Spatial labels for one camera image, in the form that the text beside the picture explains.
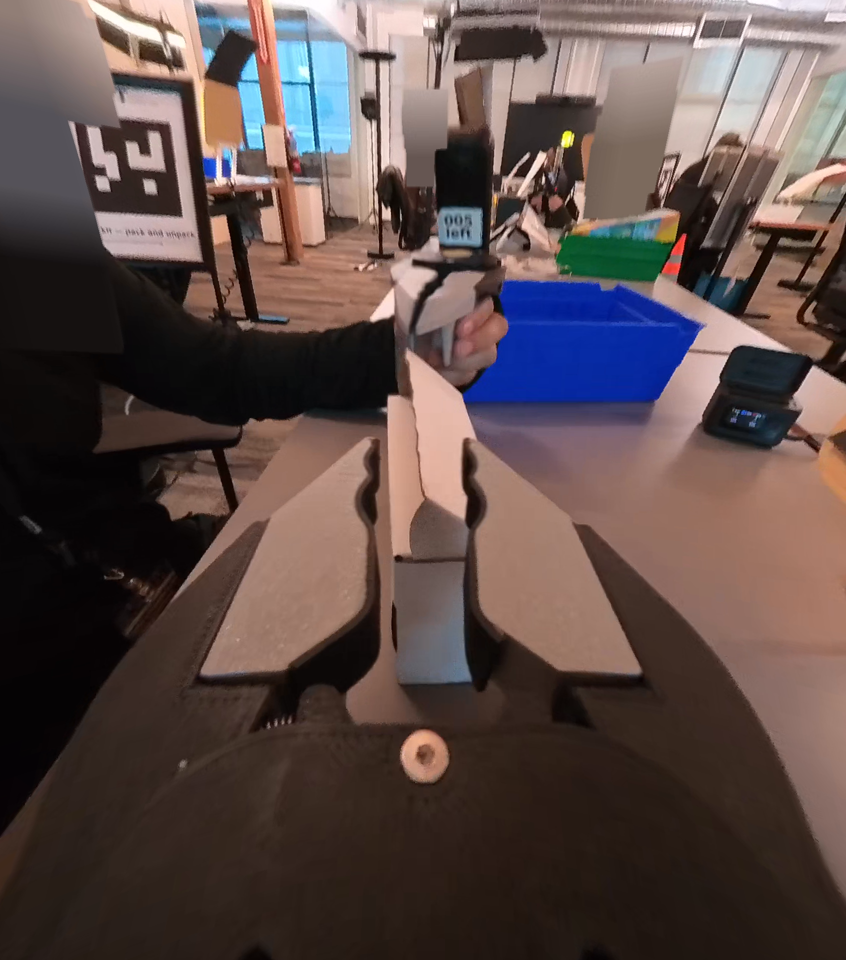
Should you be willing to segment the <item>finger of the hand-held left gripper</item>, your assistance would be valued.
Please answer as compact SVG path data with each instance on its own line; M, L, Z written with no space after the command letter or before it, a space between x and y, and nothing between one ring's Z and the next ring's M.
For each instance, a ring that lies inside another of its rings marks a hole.
M470 275L447 274L422 303L414 334L423 336L443 330L470 313Z
M431 269L416 264L395 264L391 269L391 292L394 310L394 343L396 354L397 392L402 397L412 395L406 354L409 348L410 326L417 300L431 281Z

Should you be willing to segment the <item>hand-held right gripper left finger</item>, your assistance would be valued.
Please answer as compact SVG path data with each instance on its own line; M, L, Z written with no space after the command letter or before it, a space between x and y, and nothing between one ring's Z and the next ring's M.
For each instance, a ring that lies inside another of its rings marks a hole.
M379 442L357 441L262 524L200 666L209 684L301 680L347 690L379 651Z

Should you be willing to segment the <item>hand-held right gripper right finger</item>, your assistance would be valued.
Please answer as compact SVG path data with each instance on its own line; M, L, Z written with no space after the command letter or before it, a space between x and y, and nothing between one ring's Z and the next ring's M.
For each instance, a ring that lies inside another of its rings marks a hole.
M521 651L556 675L626 686L643 679L571 517L476 439L464 446L468 612L490 651Z

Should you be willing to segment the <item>white cardboard mailer box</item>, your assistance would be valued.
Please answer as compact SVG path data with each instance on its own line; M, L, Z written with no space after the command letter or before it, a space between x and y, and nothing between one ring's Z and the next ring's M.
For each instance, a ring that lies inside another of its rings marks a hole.
M475 432L458 388L411 351L400 384L386 406L396 680L468 684L464 454Z

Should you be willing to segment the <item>blue plastic bin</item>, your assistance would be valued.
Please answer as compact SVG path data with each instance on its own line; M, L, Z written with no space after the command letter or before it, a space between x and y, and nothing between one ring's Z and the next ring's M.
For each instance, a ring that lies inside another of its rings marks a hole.
M630 287L503 282L508 331L468 403L653 403L704 325Z

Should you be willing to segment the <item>person's left forearm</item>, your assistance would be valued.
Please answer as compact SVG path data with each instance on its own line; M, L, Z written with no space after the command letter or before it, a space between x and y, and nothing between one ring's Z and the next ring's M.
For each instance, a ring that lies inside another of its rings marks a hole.
M394 319L309 332L226 328L197 318L108 255L121 354L100 380L159 409L220 426L312 411L377 409L397 392Z

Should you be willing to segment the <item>person's left hand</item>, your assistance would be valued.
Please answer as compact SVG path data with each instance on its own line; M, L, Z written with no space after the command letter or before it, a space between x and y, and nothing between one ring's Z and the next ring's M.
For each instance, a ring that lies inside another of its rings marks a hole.
M450 362L443 362L439 346L429 351L426 360L447 382L465 391L495 363L500 342L508 328L506 317L497 310L494 302L484 300L456 322Z

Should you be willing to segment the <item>black monitor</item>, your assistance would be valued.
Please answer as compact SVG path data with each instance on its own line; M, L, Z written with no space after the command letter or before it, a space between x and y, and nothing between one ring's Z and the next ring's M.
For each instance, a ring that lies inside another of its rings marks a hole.
M501 147L500 174L506 176L520 158L561 146L565 133L573 145L565 148L563 168L570 182L584 179L582 143L595 132L602 107L593 97L540 94L534 102L511 102Z

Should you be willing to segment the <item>black pole stand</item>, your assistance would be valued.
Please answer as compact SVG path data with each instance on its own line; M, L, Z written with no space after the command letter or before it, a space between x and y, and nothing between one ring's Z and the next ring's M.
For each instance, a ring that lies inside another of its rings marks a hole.
M367 251L366 269L374 269L382 263L393 260L394 254L384 249L384 204L379 196L379 187L383 177L383 149L382 149L382 67L390 65L395 60L395 54L389 50L368 49L359 52L358 58L372 69L372 89L363 93L359 98L360 113L370 125L373 144L374 176L372 184L372 198L376 204L376 246Z

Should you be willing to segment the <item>green plastic bin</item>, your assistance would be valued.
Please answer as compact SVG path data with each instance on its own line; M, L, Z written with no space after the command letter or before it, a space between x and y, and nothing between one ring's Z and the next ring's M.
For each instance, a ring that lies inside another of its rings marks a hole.
M555 263L562 275L619 282L655 282L675 242L567 234Z

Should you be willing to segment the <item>colourful printed pack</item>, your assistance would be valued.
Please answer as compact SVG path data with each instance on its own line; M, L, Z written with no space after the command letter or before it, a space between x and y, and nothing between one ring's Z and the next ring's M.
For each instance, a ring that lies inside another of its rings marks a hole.
M626 239L673 245L680 233L681 213L657 208L640 215L615 219L586 219L573 229L575 235Z

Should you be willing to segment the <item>dark grey chair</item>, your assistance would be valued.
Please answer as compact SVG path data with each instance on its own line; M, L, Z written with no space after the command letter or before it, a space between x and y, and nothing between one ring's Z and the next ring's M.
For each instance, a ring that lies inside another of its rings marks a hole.
M105 415L94 447L100 456L133 455L138 459L208 451L213 456L230 514L239 507L226 451L240 443L243 427L209 423L198 417L162 410Z

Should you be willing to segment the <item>black standing desk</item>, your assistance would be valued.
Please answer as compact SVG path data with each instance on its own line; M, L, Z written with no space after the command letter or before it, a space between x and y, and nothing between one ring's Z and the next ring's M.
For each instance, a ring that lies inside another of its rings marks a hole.
M249 249L259 233L259 212L277 200L276 184L261 177L240 181L207 184L209 214L212 220L222 218L232 260L232 269L221 278L220 268L213 263L210 277L213 284L212 319L225 327L243 324L249 327L285 328L289 318L262 314L257 304L249 260Z

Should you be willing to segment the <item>black charging case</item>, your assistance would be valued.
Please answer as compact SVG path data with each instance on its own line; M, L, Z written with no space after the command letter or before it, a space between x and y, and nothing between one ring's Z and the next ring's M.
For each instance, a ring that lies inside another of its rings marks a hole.
M736 346L702 415L703 433L760 450L776 448L801 415L796 394L813 366L802 353Z

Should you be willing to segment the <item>framed marker sign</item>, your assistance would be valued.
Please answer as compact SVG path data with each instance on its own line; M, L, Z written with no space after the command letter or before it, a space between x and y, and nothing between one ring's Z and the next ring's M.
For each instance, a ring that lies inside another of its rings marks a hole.
M102 245L143 267L215 267L189 79L112 73L117 126L70 123Z

